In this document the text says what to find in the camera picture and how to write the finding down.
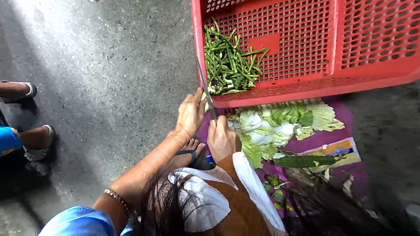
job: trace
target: gold bracelet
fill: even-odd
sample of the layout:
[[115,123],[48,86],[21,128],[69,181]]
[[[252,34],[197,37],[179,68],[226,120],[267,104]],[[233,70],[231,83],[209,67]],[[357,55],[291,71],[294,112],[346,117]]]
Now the gold bracelet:
[[183,130],[185,130],[185,132],[188,134],[188,137],[189,137],[189,139],[191,139],[191,135],[188,133],[188,131],[180,124],[180,123],[178,123],[177,122],[177,124],[179,125],[179,126],[181,126],[181,128],[183,129]]
[[174,138],[172,135],[170,135],[170,134],[168,134],[168,136],[169,137],[171,137],[171,138],[173,138],[177,143],[179,143],[179,145],[181,146],[181,148],[183,148],[183,146],[182,146],[182,144],[178,141],[178,140],[176,140],[176,138]]
[[137,215],[136,211],[131,211],[130,208],[127,206],[126,201],[124,201],[120,195],[118,195],[114,190],[112,189],[105,189],[104,193],[110,195],[112,198],[114,198],[115,200],[117,200],[123,207],[124,207],[124,211],[127,214],[128,218],[131,218],[131,216],[134,214]]

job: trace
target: flip flop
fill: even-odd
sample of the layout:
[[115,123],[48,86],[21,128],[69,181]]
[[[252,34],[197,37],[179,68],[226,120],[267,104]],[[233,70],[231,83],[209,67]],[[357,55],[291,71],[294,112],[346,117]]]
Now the flip flop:
[[180,150],[175,153],[175,156],[182,155],[182,154],[191,154],[191,162],[189,163],[188,166],[191,166],[195,163],[195,160],[196,160],[195,150]]
[[43,149],[27,149],[24,146],[25,157],[29,161],[39,161],[39,160],[44,159],[47,156],[48,151],[50,150],[51,145],[54,143],[54,138],[55,138],[55,130],[54,130],[54,127],[52,127],[50,125],[44,125],[44,126],[45,127],[48,127],[48,129],[50,130],[50,132],[48,134],[48,145],[47,145],[46,148],[43,148]]
[[[198,137],[194,136],[192,137],[195,140],[198,140],[200,143],[205,143],[202,140],[200,140]],[[211,165],[207,161],[206,151],[203,150],[198,157],[195,154],[195,150],[180,150],[177,153],[175,153],[175,156],[182,155],[182,154],[191,154],[191,162],[188,165],[188,167],[198,170],[211,170],[214,168],[213,165]]]
[[29,87],[29,92],[25,95],[21,95],[19,97],[16,98],[0,98],[1,102],[4,103],[13,103],[13,102],[17,102],[20,99],[24,99],[24,98],[33,98],[36,94],[37,94],[37,87],[32,84],[32,83],[27,83],[27,82],[10,82],[10,81],[6,81],[6,80],[2,80],[0,81],[0,83],[19,83],[19,84],[25,84],[26,86]]

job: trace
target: toe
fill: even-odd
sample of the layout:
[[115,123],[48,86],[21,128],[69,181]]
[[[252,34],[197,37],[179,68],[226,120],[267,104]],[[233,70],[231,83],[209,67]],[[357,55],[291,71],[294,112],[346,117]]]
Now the toe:
[[191,139],[188,143],[188,148],[192,148],[193,145],[194,145],[194,139]]
[[199,143],[200,143],[200,141],[195,140],[194,143],[193,143],[193,145],[192,145],[192,148],[193,149],[196,149]]
[[200,155],[200,153],[204,150],[205,147],[206,145],[204,143],[198,144],[197,149],[195,150],[195,155]]

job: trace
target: green bean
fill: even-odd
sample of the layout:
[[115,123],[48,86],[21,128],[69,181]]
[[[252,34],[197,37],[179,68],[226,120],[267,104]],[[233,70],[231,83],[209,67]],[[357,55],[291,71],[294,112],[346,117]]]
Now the green bean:
[[255,87],[252,83],[263,74],[258,68],[259,63],[261,63],[268,50],[257,61],[257,54],[265,48],[253,51],[253,47],[250,47],[249,52],[242,53],[239,49],[241,35],[235,35],[237,30],[233,29],[229,36],[226,36],[220,32],[216,20],[213,19],[213,21],[214,26],[210,28],[204,25],[205,65],[208,83],[215,84],[215,86],[212,85],[215,90],[213,94],[225,95],[245,92]]
[[262,54],[262,56],[258,59],[258,62],[257,62],[257,67],[260,65],[260,63],[262,62],[263,58],[264,58],[264,57],[265,57],[265,55],[268,53],[268,51],[270,51],[270,49],[267,49],[267,51],[265,51],[265,52]]
[[257,50],[257,51],[254,51],[254,52],[247,52],[247,53],[244,53],[244,54],[241,54],[241,56],[249,56],[249,55],[254,55],[254,54],[258,54],[258,53],[260,53],[260,52],[262,52],[262,51],[264,51],[265,50],[265,48],[262,48],[262,49],[260,49],[260,50]]

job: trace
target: hand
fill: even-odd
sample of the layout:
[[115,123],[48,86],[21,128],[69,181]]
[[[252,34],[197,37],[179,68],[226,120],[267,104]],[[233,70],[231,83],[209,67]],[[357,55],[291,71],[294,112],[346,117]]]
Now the hand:
[[178,109],[177,124],[175,131],[179,133],[188,132],[189,138],[192,138],[200,128],[204,119],[204,108],[207,100],[201,100],[203,94],[201,88],[198,88],[195,95],[188,94],[184,102],[181,103]]
[[207,144],[216,164],[242,148],[239,136],[228,127],[224,115],[218,117],[217,125],[214,120],[210,121]]

